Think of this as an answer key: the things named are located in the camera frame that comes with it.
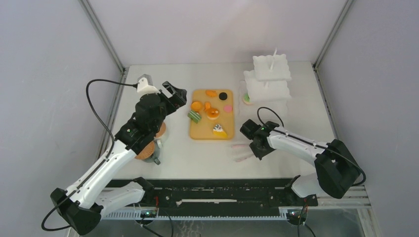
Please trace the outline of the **pink handled metal tongs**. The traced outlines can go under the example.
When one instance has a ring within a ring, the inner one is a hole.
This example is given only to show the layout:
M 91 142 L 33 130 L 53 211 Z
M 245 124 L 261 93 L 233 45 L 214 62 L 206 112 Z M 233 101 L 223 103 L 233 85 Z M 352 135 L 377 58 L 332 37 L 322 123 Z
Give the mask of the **pink handled metal tongs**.
M 254 157 L 249 144 L 233 144 L 231 146 L 231 155 L 234 162 L 242 162 Z

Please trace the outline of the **yellow cream cake slice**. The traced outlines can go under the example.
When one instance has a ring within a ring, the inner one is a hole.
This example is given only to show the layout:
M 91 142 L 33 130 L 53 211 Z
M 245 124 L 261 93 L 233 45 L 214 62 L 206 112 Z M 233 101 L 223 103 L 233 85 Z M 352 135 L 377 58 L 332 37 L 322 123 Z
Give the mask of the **yellow cream cake slice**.
M 228 134 L 224 131 L 223 127 L 220 124 L 216 124 L 212 130 L 213 135 L 220 138 L 227 138 Z

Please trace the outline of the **green frosted donut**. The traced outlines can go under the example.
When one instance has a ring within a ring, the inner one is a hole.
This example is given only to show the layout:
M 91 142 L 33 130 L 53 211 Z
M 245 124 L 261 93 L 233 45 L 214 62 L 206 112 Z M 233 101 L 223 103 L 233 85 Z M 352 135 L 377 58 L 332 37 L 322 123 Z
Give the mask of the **green frosted donut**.
M 242 101 L 247 105 L 252 105 L 252 102 L 250 101 L 249 95 L 247 93 L 243 95 Z

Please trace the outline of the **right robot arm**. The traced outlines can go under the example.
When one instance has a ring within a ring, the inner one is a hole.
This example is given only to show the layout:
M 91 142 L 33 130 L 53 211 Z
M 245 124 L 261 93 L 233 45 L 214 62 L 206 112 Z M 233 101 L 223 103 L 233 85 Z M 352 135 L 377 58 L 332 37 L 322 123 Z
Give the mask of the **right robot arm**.
M 287 185 L 286 201 L 291 205 L 299 205 L 306 197 L 321 193 L 340 199 L 349 188 L 362 185 L 366 180 L 363 169 L 338 139 L 316 142 L 272 121 L 259 125 L 251 119 L 243 123 L 240 132 L 251 141 L 249 147 L 258 159 L 280 150 L 315 168 L 315 172 L 298 175 Z

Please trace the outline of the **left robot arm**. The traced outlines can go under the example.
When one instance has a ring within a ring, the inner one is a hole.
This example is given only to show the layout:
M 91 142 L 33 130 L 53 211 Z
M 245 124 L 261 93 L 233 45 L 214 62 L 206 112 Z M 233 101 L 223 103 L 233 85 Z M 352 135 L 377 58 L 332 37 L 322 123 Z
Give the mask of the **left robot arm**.
M 134 203 L 148 206 L 154 201 L 154 187 L 142 177 L 110 192 L 104 188 L 121 168 L 154 142 L 165 118 L 186 105 L 185 89 L 176 88 L 168 81 L 162 85 L 170 97 L 152 86 L 146 77 L 133 84 L 139 101 L 128 121 L 111 136 L 111 146 L 76 182 L 51 193 L 52 211 L 57 211 L 79 235 L 90 233 L 115 210 Z

